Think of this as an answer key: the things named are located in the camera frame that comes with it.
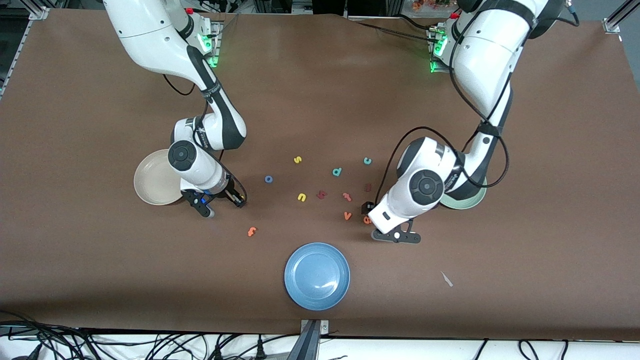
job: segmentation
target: gray floor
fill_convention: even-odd
[[[574,0],[580,20],[602,20],[615,11],[624,0]],[[640,90],[640,11],[629,15],[620,26],[627,60]]]

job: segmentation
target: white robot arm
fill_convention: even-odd
[[[451,69],[483,119],[466,154],[427,137],[407,146],[398,162],[397,183],[379,204],[368,208],[376,240],[419,242],[419,235],[401,230],[400,225],[411,225],[413,218],[434,208],[443,197],[448,197],[449,204],[459,202],[461,208],[483,198],[486,189],[482,184],[486,185],[487,168],[513,99],[511,73],[524,42],[534,31],[537,37],[552,25],[546,19],[557,17],[564,1],[467,0],[458,4],[463,10],[458,19],[429,30],[429,37],[439,40],[431,46],[431,68]]]
[[[211,69],[211,21],[187,13],[179,0],[107,0],[104,6],[135,63],[194,82],[211,107],[212,113],[182,119],[172,131],[169,162],[182,178],[183,196],[203,217],[213,217],[204,194],[244,205],[230,174],[209,154],[237,149],[246,136],[244,120]]]

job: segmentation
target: blue plate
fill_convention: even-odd
[[[289,296],[309,310],[327,310],[338,304],[347,293],[350,280],[347,259],[325,243],[301,246],[284,269]]]

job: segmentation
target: tabletop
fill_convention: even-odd
[[[426,44],[334,15],[229,24],[215,71],[248,135],[223,161],[248,204],[215,201],[208,220],[184,201],[145,204],[132,185],[174,123],[202,111],[200,94],[133,63],[106,12],[34,23],[0,102],[0,307],[81,327],[288,333],[323,318],[340,335],[637,339],[640,104],[600,23],[527,43],[509,173],[472,209],[416,218],[416,245],[372,240],[359,209],[407,130],[461,147],[477,126],[449,77],[430,73]],[[497,150],[489,181],[503,161]],[[313,241],[351,267],[347,295],[321,312],[283,284],[288,257]]]

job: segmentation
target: beige plate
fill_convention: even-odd
[[[151,205],[167,205],[179,200],[180,176],[167,159],[168,149],[147,156],[133,175],[133,187],[142,201]]]

